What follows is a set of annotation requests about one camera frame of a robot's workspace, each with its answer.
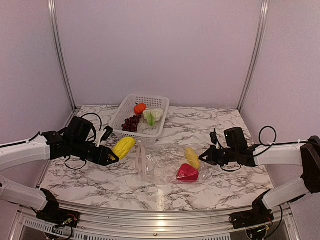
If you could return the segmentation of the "fake red pepper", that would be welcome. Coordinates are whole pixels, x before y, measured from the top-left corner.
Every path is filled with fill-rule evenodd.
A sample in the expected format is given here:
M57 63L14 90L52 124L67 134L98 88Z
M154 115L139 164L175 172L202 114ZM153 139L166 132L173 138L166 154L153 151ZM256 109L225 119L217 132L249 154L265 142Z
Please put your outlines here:
M199 171L191 165L184 163L180 166L176 179L178 181L195 183L199 178Z

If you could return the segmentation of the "fake purple grapes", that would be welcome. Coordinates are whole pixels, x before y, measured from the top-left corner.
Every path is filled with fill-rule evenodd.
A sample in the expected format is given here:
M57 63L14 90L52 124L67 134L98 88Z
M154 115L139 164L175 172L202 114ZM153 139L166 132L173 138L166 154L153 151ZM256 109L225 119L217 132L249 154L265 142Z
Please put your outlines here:
M138 125L140 123L142 116L141 115L134 115L130 118L125 119L124 124L121 125L122 130L126 132L135 133L138 131Z

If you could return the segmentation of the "clear zip top bag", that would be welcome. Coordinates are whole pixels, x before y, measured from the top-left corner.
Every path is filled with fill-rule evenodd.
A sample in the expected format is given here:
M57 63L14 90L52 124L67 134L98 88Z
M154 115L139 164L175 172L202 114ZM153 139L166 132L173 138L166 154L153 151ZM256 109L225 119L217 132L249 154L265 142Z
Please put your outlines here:
M156 185L187 184L197 185L208 181L212 174L209 167L200 161L199 178L196 182L183 182L176 176L182 164L189 164L185 157L187 147L175 145L145 146L138 143L135 169L146 180Z

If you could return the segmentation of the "fake orange tomato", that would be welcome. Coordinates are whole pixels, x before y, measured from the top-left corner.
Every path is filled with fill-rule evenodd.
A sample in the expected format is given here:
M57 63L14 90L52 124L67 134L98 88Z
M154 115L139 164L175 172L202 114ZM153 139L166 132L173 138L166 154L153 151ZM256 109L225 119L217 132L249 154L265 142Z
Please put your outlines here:
M147 109L147 105L145 103L136 103L133 111L136 115L142 115L143 112Z

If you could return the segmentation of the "fake white cauliflower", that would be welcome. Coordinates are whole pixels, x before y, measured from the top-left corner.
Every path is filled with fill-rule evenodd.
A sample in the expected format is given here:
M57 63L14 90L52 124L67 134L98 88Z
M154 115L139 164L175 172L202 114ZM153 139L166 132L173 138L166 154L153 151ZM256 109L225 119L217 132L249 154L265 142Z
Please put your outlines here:
M161 108L146 109L142 114L147 123L153 127L162 118L164 110Z

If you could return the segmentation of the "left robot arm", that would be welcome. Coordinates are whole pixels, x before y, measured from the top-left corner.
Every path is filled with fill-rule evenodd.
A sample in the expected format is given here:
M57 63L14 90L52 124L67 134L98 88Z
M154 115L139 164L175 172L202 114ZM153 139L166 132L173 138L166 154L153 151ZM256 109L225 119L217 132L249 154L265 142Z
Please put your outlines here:
M37 133L34 137L0 146L2 171L36 161L76 157L99 166L119 162L119 157L101 145L113 132L109 126L96 131L92 122L83 117L73 117L60 131ZM63 211L56 198L46 189L35 189L0 178L0 199L43 212L53 223L63 219Z

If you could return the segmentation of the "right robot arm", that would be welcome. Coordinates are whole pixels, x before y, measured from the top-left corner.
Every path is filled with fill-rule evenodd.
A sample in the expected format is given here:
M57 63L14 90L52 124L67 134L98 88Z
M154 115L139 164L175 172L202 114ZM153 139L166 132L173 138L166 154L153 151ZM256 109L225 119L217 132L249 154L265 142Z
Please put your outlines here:
M240 127L224 131L226 147L223 147L216 131L210 133L211 146L199 156L199 160L213 166L224 167L237 163L245 167L264 165L293 165L303 168L300 177L277 188L264 192L253 203L247 219L258 224L267 216L267 211L284 203L320 191L320 138L311 136L307 140L248 146Z

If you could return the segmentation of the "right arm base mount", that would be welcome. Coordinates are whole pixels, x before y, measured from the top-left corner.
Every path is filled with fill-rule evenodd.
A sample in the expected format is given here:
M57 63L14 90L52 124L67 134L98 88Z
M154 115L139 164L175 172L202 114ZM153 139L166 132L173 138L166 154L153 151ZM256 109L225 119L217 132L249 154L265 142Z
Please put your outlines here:
M267 209L263 203L263 197L270 190L265 191L252 202L252 209L234 212L229 217L229 222L234 229L247 228L255 225L272 222L275 218L271 209Z

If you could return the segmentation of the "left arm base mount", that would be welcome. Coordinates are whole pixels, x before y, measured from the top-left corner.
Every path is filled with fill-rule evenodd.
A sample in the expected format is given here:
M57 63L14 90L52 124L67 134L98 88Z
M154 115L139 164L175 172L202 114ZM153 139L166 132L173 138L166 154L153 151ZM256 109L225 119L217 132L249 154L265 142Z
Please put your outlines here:
M40 220L56 224L59 227L69 226L76 228L80 213L78 211L60 208L55 196L46 189L40 189L47 200L44 209L36 211L36 217Z

